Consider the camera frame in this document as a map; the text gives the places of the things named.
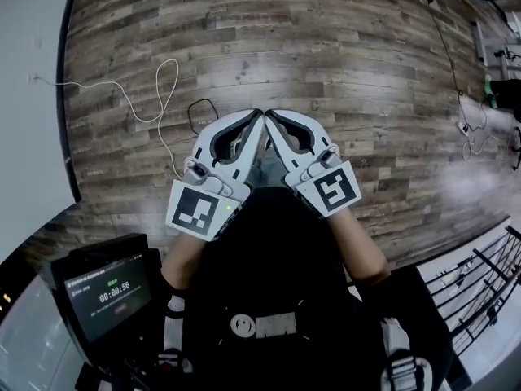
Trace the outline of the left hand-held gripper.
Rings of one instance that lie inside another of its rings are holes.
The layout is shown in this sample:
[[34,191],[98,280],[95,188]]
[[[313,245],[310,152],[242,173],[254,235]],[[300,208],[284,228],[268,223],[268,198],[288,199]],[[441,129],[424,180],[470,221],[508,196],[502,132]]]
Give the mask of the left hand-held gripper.
[[257,108],[207,125],[185,161],[182,179],[173,182],[165,224],[208,242],[217,239],[251,195],[245,182],[264,128],[264,113]]

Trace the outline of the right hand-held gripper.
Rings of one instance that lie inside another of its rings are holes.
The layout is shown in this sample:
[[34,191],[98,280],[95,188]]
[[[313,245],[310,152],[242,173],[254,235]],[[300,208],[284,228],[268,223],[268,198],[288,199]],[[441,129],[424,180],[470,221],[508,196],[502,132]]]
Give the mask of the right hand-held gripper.
[[265,112],[269,138],[287,170],[284,182],[317,217],[329,217],[361,199],[351,163],[322,125],[285,109]]

